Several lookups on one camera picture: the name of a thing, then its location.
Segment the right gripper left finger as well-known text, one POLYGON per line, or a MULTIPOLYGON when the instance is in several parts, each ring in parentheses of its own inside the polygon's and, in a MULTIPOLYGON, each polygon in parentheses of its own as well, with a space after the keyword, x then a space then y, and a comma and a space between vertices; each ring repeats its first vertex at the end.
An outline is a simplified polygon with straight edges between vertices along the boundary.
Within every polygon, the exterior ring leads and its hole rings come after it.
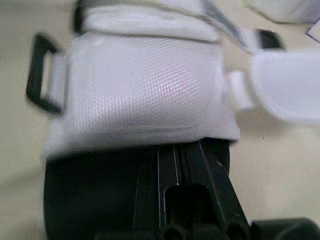
POLYGON ((179 185, 178 178, 175 147, 155 147, 138 174, 133 214, 134 231, 147 240, 157 240, 166 225, 165 193, 179 185))

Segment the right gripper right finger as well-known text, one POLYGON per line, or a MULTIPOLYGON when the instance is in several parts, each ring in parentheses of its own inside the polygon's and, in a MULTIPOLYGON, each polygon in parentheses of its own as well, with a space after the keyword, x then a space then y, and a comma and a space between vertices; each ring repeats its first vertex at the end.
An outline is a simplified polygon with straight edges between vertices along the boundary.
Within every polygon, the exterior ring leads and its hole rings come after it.
POLYGON ((224 232, 248 232, 249 223, 229 178, 230 142, 202 139, 180 147, 187 164, 189 182, 208 190, 219 228, 224 232))

